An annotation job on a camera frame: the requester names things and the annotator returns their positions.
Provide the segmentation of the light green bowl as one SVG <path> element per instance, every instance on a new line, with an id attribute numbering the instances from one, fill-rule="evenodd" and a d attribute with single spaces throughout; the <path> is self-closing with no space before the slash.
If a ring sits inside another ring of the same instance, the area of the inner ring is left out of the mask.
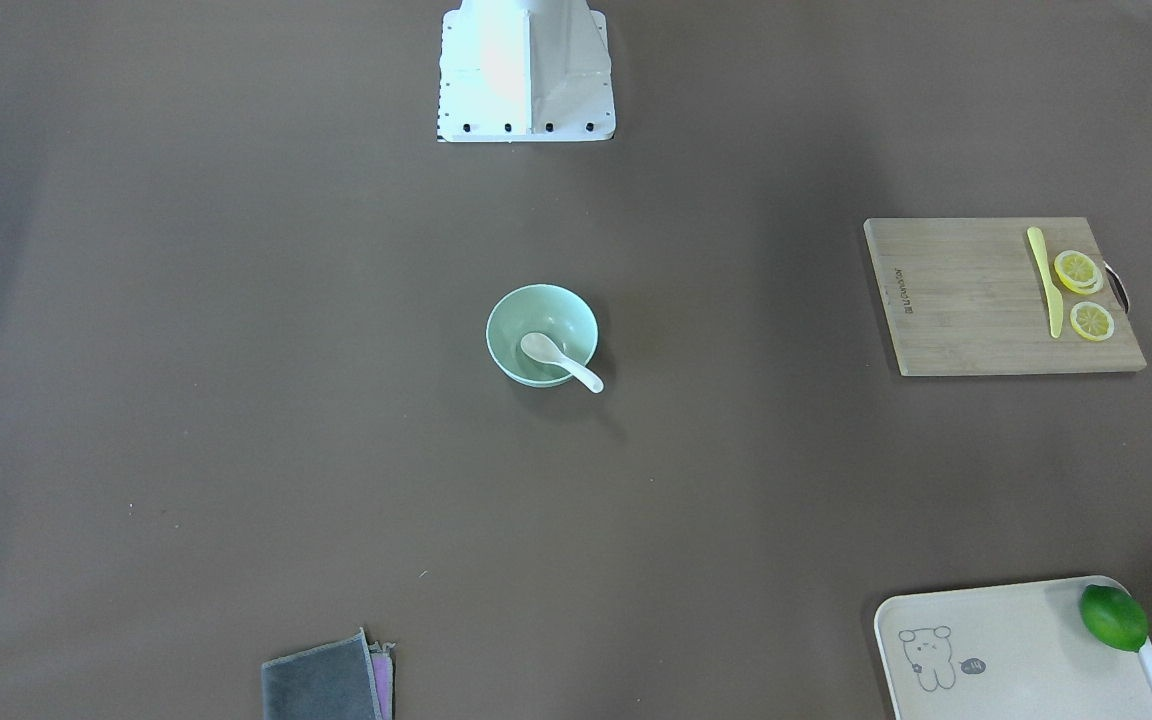
<path id="1" fill-rule="evenodd" d="M 598 340 L 599 325 L 588 302 L 554 285 L 508 291 L 485 324 L 493 363 L 511 381 L 532 388 L 576 381 L 602 392 L 602 378 L 589 367 Z"/>

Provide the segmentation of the grey folded cloth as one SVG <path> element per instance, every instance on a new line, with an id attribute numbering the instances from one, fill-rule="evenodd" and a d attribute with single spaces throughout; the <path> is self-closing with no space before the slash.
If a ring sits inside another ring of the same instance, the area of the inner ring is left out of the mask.
<path id="1" fill-rule="evenodd" d="M 265 719 L 393 719 L 394 644 L 353 637 L 262 664 Z"/>

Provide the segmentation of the lemon slice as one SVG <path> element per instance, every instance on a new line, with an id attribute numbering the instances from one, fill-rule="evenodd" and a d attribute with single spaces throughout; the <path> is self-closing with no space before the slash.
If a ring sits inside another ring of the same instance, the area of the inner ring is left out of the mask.
<path id="1" fill-rule="evenodd" d="M 1079 338 L 1091 342 L 1105 342 L 1116 331 L 1111 310 L 1092 301 L 1078 302 L 1071 306 L 1069 323 Z"/>

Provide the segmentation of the cream rabbit tray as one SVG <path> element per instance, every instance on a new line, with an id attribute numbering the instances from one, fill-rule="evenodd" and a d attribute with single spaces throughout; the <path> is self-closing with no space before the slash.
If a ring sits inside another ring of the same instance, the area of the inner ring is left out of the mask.
<path id="1" fill-rule="evenodd" d="M 1152 719 L 1152 644 L 1115 650 L 1079 598 L 1102 575 L 887 598 L 873 628 L 899 719 Z"/>

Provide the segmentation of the green lime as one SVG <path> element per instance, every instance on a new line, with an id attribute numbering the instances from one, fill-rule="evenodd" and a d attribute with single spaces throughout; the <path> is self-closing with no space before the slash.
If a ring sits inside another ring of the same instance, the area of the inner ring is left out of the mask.
<path id="1" fill-rule="evenodd" d="M 1140 602 L 1124 589 L 1091 584 L 1078 602 L 1079 619 L 1087 632 L 1114 650 L 1139 653 L 1149 641 L 1149 617 Z"/>

